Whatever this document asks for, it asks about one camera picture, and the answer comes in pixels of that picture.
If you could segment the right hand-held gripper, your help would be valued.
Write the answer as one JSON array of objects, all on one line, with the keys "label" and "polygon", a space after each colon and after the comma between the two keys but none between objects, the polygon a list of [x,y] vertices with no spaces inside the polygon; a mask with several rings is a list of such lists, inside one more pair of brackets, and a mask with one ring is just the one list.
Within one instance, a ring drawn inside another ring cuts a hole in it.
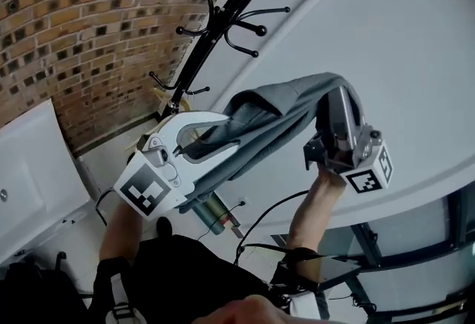
[{"label": "right hand-held gripper", "polygon": [[357,194],[388,188],[393,164],[382,133],[364,123],[346,87],[337,87],[318,102],[315,135],[303,147],[306,169],[312,163],[341,176]]}]

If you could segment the black framed glass partition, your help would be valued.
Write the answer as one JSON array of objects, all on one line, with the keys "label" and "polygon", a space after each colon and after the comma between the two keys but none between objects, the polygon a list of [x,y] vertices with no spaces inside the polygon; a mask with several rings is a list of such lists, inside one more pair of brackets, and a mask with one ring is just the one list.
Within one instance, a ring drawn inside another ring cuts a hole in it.
[{"label": "black framed glass partition", "polygon": [[475,324],[475,182],[405,211],[357,219],[326,232],[323,257],[347,259],[359,274],[320,283],[320,260],[298,278],[333,292],[365,324]]}]

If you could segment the black coat rack stand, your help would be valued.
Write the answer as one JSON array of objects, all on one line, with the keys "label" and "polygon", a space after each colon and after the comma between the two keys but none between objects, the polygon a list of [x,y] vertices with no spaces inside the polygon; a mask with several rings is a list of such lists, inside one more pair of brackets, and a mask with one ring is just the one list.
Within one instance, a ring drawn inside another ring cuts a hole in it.
[{"label": "black coat rack stand", "polygon": [[252,0],[227,0],[222,7],[214,4],[214,0],[206,0],[209,8],[209,17],[206,26],[200,30],[188,30],[183,26],[176,28],[175,32],[179,36],[197,37],[197,44],[192,50],[190,56],[186,60],[177,81],[174,85],[165,85],[154,72],[150,72],[149,76],[165,91],[171,91],[172,97],[166,102],[163,112],[157,115],[157,121],[161,122],[170,115],[179,111],[180,100],[188,96],[196,96],[197,94],[210,91],[209,87],[198,90],[191,90],[191,84],[204,65],[208,56],[214,49],[217,42],[224,38],[227,45],[232,49],[249,55],[253,58],[259,57],[259,52],[250,50],[245,47],[238,46],[229,40],[229,30],[236,26],[241,27],[257,36],[265,36],[267,29],[263,25],[251,24],[245,19],[253,16],[259,16],[268,13],[288,13],[289,7],[252,10],[245,12],[244,9]]}]

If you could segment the grey garment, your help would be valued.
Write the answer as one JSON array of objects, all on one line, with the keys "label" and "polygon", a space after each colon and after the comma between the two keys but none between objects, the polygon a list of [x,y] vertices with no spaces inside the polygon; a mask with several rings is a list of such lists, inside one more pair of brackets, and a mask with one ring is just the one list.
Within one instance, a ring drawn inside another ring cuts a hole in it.
[{"label": "grey garment", "polygon": [[347,90],[352,108],[361,112],[361,101],[353,86],[334,73],[264,85],[233,96],[223,111],[229,120],[209,128],[183,152],[193,160],[201,160],[227,145],[237,145],[238,150],[195,182],[194,191],[187,195],[179,212],[184,214],[206,201],[224,182],[250,171],[311,122],[321,128],[326,118],[322,108],[327,103],[327,94],[338,87]]}]

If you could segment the person's left forearm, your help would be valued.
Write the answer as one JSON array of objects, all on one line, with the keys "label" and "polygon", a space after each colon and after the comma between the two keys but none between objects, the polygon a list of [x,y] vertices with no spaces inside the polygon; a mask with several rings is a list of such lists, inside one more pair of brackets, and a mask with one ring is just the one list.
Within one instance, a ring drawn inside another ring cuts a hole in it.
[{"label": "person's left forearm", "polygon": [[122,257],[133,262],[143,237],[143,217],[121,201],[108,222],[99,250],[99,261]]}]

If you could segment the wooden clothes hanger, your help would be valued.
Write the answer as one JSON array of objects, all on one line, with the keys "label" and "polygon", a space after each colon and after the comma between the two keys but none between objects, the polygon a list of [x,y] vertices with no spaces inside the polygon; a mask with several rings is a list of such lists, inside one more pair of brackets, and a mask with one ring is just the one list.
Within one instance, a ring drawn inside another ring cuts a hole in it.
[{"label": "wooden clothes hanger", "polygon": [[[170,93],[166,93],[166,92],[158,89],[157,87],[154,87],[151,90],[151,92],[155,95],[156,98],[159,99],[160,103],[163,103],[163,102],[168,103],[168,101],[171,99],[171,94]],[[186,99],[186,98],[182,98],[179,102],[178,112],[183,113],[183,112],[189,112],[189,111],[192,111],[192,106],[191,106],[189,100]],[[152,133],[156,132],[161,126],[162,126],[161,123],[156,124],[152,129],[146,131],[145,135],[151,135]],[[199,137],[199,135],[200,134],[199,134],[197,129],[192,129],[191,130],[190,137],[192,139],[197,139]],[[128,144],[128,146],[126,146],[124,148],[124,151],[133,150],[138,145],[138,142],[139,142],[140,138],[141,138],[141,136],[139,136],[135,141],[130,142]]]}]

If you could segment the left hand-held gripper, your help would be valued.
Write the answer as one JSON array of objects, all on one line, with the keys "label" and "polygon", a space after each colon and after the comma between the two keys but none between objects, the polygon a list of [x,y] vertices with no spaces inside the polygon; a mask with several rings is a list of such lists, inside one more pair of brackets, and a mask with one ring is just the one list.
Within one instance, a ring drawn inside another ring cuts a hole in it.
[{"label": "left hand-held gripper", "polygon": [[211,111],[186,111],[171,116],[158,133],[144,136],[114,190],[141,217],[151,221],[186,201],[194,183],[234,155],[238,143],[229,143],[199,159],[179,144],[183,132],[223,125],[230,118]]}]

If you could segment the red rolled mat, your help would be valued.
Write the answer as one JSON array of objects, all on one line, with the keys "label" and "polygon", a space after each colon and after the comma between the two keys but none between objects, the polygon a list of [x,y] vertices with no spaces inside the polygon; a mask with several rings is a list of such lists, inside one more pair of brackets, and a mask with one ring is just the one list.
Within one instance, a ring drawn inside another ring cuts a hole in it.
[{"label": "red rolled mat", "polygon": [[226,213],[223,216],[221,223],[225,229],[229,229],[238,239],[243,238],[240,222],[236,219],[232,212]]}]

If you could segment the person's right forearm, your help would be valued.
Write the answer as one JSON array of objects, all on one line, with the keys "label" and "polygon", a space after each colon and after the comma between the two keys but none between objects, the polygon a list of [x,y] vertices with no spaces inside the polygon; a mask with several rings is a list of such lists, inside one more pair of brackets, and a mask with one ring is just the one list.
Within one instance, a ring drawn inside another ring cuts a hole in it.
[{"label": "person's right forearm", "polygon": [[342,197],[346,185],[341,176],[318,164],[317,178],[292,218],[287,248],[318,250],[332,217],[333,207]]}]

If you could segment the person's black shoe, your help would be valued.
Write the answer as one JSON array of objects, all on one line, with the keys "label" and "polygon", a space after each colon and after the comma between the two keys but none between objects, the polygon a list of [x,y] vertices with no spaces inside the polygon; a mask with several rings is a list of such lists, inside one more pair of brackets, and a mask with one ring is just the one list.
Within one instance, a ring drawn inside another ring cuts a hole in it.
[{"label": "person's black shoe", "polygon": [[155,224],[157,238],[165,239],[173,235],[173,228],[170,220],[166,216],[161,216]]}]

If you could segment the person's black shirt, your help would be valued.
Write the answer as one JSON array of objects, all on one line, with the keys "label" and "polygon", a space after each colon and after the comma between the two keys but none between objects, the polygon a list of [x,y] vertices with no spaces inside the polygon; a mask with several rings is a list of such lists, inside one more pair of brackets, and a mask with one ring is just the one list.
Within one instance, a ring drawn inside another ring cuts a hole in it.
[{"label": "person's black shirt", "polygon": [[180,235],[140,243],[134,260],[104,259],[97,267],[90,324],[115,324],[120,303],[143,324],[191,324],[232,301],[261,295],[289,312],[289,298],[269,283]]}]

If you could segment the white washbasin cabinet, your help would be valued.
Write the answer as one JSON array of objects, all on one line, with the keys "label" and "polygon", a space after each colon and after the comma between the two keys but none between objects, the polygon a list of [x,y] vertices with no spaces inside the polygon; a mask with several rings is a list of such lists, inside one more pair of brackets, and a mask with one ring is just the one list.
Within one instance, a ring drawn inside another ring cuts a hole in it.
[{"label": "white washbasin cabinet", "polygon": [[93,209],[51,100],[0,129],[0,267]]}]

